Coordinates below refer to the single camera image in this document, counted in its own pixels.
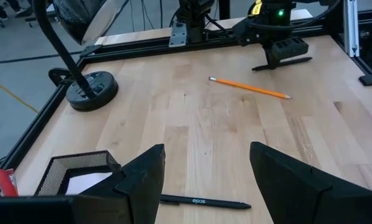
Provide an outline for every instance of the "black mesh container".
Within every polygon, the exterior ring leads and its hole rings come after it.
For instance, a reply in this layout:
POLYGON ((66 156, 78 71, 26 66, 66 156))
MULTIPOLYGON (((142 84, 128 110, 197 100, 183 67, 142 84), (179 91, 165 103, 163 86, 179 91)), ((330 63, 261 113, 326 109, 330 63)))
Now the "black mesh container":
POLYGON ((36 196, 65 195, 70 178, 93 172, 116 172, 121 166, 108 151, 51 158, 36 196))

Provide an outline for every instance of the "black lamp base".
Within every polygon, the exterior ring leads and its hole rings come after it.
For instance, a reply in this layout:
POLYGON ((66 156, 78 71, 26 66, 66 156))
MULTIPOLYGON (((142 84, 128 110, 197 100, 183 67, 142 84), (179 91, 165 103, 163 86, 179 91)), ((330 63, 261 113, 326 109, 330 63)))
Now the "black lamp base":
POLYGON ((77 82, 68 87, 66 97, 77 111, 93 111, 109 103, 118 92, 118 84, 109 72, 93 72, 84 76, 92 91, 85 93, 77 82))

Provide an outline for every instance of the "metal bracket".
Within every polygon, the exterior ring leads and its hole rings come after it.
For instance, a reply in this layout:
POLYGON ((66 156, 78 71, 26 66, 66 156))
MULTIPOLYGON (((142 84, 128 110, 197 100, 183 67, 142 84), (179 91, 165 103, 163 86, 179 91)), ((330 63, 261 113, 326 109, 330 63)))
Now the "metal bracket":
POLYGON ((186 23, 174 21, 172 26, 172 33, 169 38, 169 47, 183 47, 187 42, 187 27, 186 23))
POLYGON ((85 47, 84 50, 80 53, 80 58, 94 53, 96 50, 102 48, 102 46, 103 46, 102 44, 96 44, 96 45, 85 47))
POLYGON ((344 0, 343 16, 345 52, 349 57, 359 57, 360 45, 357 0, 344 0))
POLYGON ((62 82, 74 81, 70 71, 66 68, 53 68, 49 70, 48 76, 56 87, 58 87, 62 82))

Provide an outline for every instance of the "wooden tabletop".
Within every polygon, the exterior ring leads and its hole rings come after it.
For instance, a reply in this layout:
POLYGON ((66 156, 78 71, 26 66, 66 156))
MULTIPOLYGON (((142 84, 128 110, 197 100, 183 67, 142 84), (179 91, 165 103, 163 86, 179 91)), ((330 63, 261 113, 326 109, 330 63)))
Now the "wooden tabletop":
MULTIPOLYGON (((311 17, 312 15, 306 9, 296 9, 296 10, 291 11, 292 21, 298 20, 298 19, 308 19, 311 17)), ((225 19, 222 21, 218 21, 218 23, 225 28, 232 28, 242 19, 244 18, 225 19)), ((218 30, 218 28, 214 26, 213 24, 207 25, 206 29, 218 30)), ((159 37, 169 37, 171 35, 171 32, 172 32, 172 28, 164 28, 164 29, 152 29, 152 30, 147 30, 147 31, 142 31, 142 32, 133 32, 133 33, 127 33, 127 34, 110 35, 106 37, 100 37, 96 41, 95 45, 96 44, 109 45, 109 44, 118 44, 118 43, 146 40, 146 39, 159 38, 159 37)))
POLYGON ((363 73, 331 37, 305 41, 313 60, 273 71, 251 71, 266 63, 259 45, 87 65, 83 73, 111 72, 118 95, 88 113, 63 100, 16 170, 19 193, 35 192, 52 156, 109 150, 125 165, 164 143, 163 194, 235 200, 252 209, 160 205, 156 223, 271 223, 249 162, 251 141, 372 190, 372 87, 360 84, 363 73))

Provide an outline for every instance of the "white paper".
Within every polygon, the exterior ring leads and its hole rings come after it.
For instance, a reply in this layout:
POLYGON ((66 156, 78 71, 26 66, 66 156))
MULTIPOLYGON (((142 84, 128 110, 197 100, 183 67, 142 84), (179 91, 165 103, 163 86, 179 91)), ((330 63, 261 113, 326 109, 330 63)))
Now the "white paper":
POLYGON ((54 12, 54 11, 55 11, 55 8, 53 4, 49 5, 49 7, 47 8, 47 12, 54 12))
POLYGON ((77 195, 109 177, 112 173, 94 173, 70 178, 66 195, 77 195))

